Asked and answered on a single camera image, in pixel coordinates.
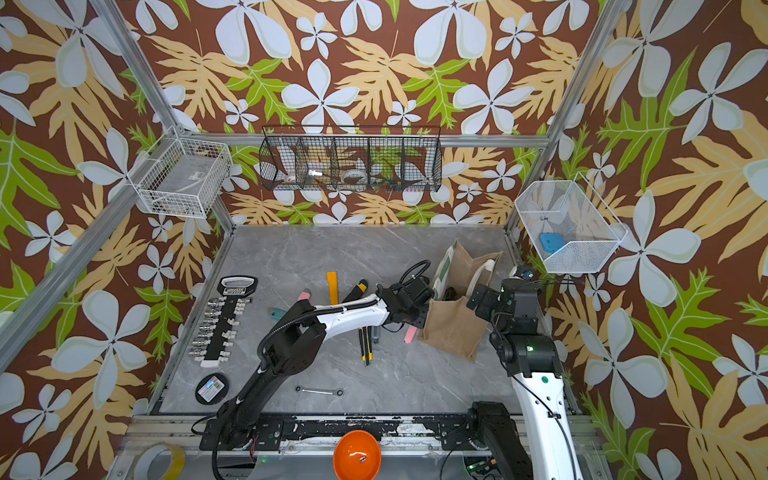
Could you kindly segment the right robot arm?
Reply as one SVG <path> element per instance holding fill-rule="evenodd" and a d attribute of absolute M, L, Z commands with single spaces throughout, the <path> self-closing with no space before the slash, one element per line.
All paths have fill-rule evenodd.
<path fill-rule="evenodd" d="M 497 289 L 472 287 L 467 307 L 492 328 L 489 341 L 511 379 L 527 443 L 500 403 L 474 403 L 469 430 L 490 450 L 504 479 L 581 479 L 562 362 L 554 341 L 539 331 L 539 292 L 537 283 L 514 277 Z"/>

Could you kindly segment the green burlap Christmas tote bag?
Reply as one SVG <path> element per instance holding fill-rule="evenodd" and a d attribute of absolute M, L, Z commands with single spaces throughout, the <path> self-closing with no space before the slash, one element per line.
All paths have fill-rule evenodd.
<path fill-rule="evenodd" d="M 487 322 L 468 307 L 478 286 L 487 286 L 493 278 L 502 253 L 491 252 L 472 257 L 456 240 L 441 259 L 432 288 L 424 327 L 417 339 L 437 350 L 474 363 Z"/>

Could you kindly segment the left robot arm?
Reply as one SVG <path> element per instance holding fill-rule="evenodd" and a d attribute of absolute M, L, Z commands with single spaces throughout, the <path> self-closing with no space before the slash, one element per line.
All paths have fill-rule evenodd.
<path fill-rule="evenodd" d="M 433 289 L 423 277 L 389 287 L 381 284 L 364 294 L 349 294 L 331 306 L 296 302 L 257 347 L 259 366 L 241 390 L 207 422 L 203 451 L 234 450 L 245 446 L 260 413 L 279 387 L 306 370 L 323 343 L 365 327 L 390 323 L 421 327 L 426 321 Z"/>

